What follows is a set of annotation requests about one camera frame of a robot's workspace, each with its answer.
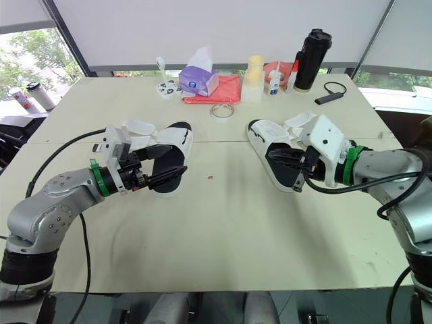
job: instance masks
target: black cable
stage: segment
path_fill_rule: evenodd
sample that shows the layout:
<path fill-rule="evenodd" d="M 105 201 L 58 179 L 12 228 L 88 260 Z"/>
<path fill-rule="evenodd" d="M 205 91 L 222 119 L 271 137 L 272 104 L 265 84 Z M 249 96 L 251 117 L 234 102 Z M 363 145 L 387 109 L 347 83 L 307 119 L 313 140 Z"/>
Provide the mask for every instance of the black cable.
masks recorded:
<path fill-rule="evenodd" d="M 39 168 L 39 170 L 36 172 L 36 174 L 34 175 L 32 181 L 30 181 L 28 183 L 28 187 L 27 187 L 27 192 L 26 192 L 26 198 L 30 197 L 32 195 L 33 189 L 34 189 L 34 185 L 36 184 L 37 179 L 39 179 L 39 177 L 41 176 L 42 171 L 48 166 L 48 164 L 56 157 L 58 156 L 58 154 L 66 149 L 69 145 L 92 135 L 96 135 L 96 134 L 100 134 L 103 133 L 105 131 L 105 129 L 103 128 L 102 130 L 95 130 L 93 132 L 89 132 L 89 133 L 85 133 L 83 135 L 79 135 L 78 137 L 75 137 L 73 139 L 71 139 L 69 142 L 61 145 L 43 164 L 42 166 Z"/>
<path fill-rule="evenodd" d="M 410 273 L 410 271 L 410 267 L 406 268 L 397 278 L 396 282 L 393 285 L 393 288 L 391 289 L 389 301 L 387 303 L 387 310 L 385 312 L 385 321 L 387 324 L 392 324 L 392 311 L 396 293 L 398 292 L 400 284 L 404 281 L 405 277 Z"/>
<path fill-rule="evenodd" d="M 384 184 L 386 182 L 391 182 L 394 180 L 404 179 L 404 178 L 413 178 L 420 174 L 420 172 L 406 172 L 406 173 L 399 173 L 394 175 L 389 175 L 388 177 L 384 177 L 381 179 L 376 179 L 370 182 L 366 182 L 365 184 L 357 184 L 354 186 L 344 187 L 344 188 L 338 188 L 338 189 L 327 189 L 320 186 L 317 186 L 314 184 L 311 179 L 309 178 L 309 171 L 307 169 L 303 169 L 303 177 L 304 181 L 310 186 L 313 190 L 316 190 L 318 192 L 322 192 L 323 194 L 345 194 L 347 192 L 353 192 L 357 190 L 364 190 L 373 186 L 378 186 L 379 184 Z"/>
<path fill-rule="evenodd" d="M 421 152 L 416 151 L 416 156 L 420 158 L 423 162 L 423 165 L 420 170 L 420 174 L 418 175 L 417 179 L 412 183 L 412 185 L 405 190 L 400 196 L 397 196 L 395 199 L 389 201 L 387 204 L 384 204 L 383 206 L 379 207 L 377 210 L 377 215 L 381 219 L 385 219 L 386 221 L 389 220 L 389 217 L 387 215 L 384 215 L 383 212 L 395 207 L 397 204 L 401 203 L 403 200 L 407 199 L 423 182 L 423 180 L 427 177 L 427 173 L 429 170 L 429 162 L 427 160 L 427 156 Z"/>
<path fill-rule="evenodd" d="M 332 91 L 332 90 L 328 89 L 328 87 L 326 87 L 328 84 L 337 84 L 338 86 L 341 86 L 342 88 L 344 88 L 344 91 L 341 92 L 342 94 L 344 94 L 346 92 L 346 86 L 344 86 L 342 83 L 334 82 L 334 81 L 326 82 L 326 83 L 324 83 L 324 89 L 331 95 L 334 93 L 334 91 Z"/>
<path fill-rule="evenodd" d="M 92 268 L 90 264 L 90 249 L 88 248 L 88 238 L 87 238 L 87 226 L 86 226 L 86 220 L 84 219 L 84 216 L 82 213 L 80 213 L 80 219 L 82 223 L 82 233 L 84 234 L 84 246 L 86 248 L 86 258 L 87 258 L 87 283 L 86 283 L 86 291 L 84 292 L 84 295 L 81 299 L 80 306 L 76 309 L 74 317 L 72 317 L 72 320 L 70 321 L 70 324 L 74 324 L 76 320 L 78 319 L 78 316 L 80 316 L 80 313 L 82 311 L 82 308 L 84 307 L 84 304 L 86 303 L 87 297 L 88 297 L 88 291 L 90 290 L 90 279 L 92 276 Z"/>

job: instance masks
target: white glue bottle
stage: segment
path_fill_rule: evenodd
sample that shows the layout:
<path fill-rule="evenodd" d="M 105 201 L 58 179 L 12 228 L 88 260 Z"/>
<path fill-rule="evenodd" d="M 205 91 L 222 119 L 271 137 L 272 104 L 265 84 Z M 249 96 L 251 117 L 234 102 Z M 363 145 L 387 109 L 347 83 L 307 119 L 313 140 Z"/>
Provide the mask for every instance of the white glue bottle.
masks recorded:
<path fill-rule="evenodd" d="M 274 96 L 277 94 L 279 90 L 279 85 L 281 83 L 281 72 L 279 72 L 280 61 L 277 62 L 276 70 L 273 70 L 269 73 L 270 82 L 269 87 L 267 89 L 267 94 L 269 96 Z"/>
<path fill-rule="evenodd" d="M 292 67 L 290 78 L 288 78 L 288 84 L 286 86 L 286 93 L 294 92 L 294 83 L 297 78 L 297 71 L 298 71 L 298 60 L 294 62 L 294 66 Z"/>

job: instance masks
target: plastic bottle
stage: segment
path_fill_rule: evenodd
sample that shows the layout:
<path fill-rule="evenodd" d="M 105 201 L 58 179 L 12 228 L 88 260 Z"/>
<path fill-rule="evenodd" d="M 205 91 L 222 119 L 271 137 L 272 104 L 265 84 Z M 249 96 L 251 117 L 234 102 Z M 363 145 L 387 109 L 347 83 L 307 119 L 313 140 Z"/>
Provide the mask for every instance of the plastic bottle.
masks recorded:
<path fill-rule="evenodd" d="M 248 69 L 243 78 L 242 102 L 260 103 L 263 99 L 264 77 L 263 71 L 264 57 L 253 55 L 249 57 Z"/>
<path fill-rule="evenodd" d="M 286 86 L 287 93 L 293 93 L 294 91 L 294 83 L 297 79 L 297 71 L 298 71 L 298 60 L 294 62 L 294 66 L 292 67 L 290 78 L 288 79 L 288 84 Z"/>
<path fill-rule="evenodd" d="M 36 101 L 45 108 L 46 111 L 53 110 L 53 108 L 55 107 L 55 103 L 48 96 L 47 91 L 45 91 L 42 84 L 40 84 L 39 82 L 31 82 L 27 84 L 26 89 L 28 93 L 30 93 L 33 98 L 35 98 Z"/>
<path fill-rule="evenodd" d="M 279 90 L 279 85 L 281 83 L 281 73 L 279 72 L 280 61 L 277 62 L 276 70 L 273 70 L 269 73 L 270 82 L 269 87 L 267 89 L 267 94 L 269 96 L 274 96 L 277 94 Z"/>

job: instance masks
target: green ring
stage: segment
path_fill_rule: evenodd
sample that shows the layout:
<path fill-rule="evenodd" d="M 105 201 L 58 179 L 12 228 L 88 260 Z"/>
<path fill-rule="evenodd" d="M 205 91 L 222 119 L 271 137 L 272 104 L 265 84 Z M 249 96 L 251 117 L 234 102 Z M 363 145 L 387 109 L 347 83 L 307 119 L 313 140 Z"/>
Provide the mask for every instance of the green ring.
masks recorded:
<path fill-rule="evenodd" d="M 90 159 L 90 168 L 92 169 L 94 178 L 97 181 L 97 184 L 99 185 L 99 188 L 101 189 L 102 196 L 108 197 L 109 191 L 103 182 L 101 170 L 99 170 L 99 164 L 96 162 L 96 159 Z"/>
<path fill-rule="evenodd" d="M 351 174 L 352 174 L 352 168 L 354 167 L 354 162 L 357 161 L 358 155 L 361 151 L 363 151 L 365 147 L 364 146 L 356 146 L 356 147 L 350 147 L 348 149 L 348 153 L 346 154 L 346 163 L 345 163 L 345 169 L 344 169 L 344 176 L 342 178 L 342 181 L 345 185 L 350 186 L 351 183 Z"/>

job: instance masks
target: white roller blind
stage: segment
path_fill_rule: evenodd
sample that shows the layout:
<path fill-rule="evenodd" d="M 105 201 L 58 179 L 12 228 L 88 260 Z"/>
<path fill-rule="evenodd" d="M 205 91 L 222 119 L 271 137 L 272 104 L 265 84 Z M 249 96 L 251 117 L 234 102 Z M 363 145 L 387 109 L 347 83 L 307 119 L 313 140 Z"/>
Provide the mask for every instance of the white roller blind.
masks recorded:
<path fill-rule="evenodd" d="M 333 36 L 326 62 L 357 62 L 388 0 L 55 0 L 87 64 L 186 63 L 212 45 L 215 63 L 294 60 L 312 28 Z"/>
<path fill-rule="evenodd" d="M 55 27 L 39 0 L 0 0 L 0 34 Z"/>
<path fill-rule="evenodd" d="M 432 0 L 397 0 L 364 64 L 432 71 Z"/>

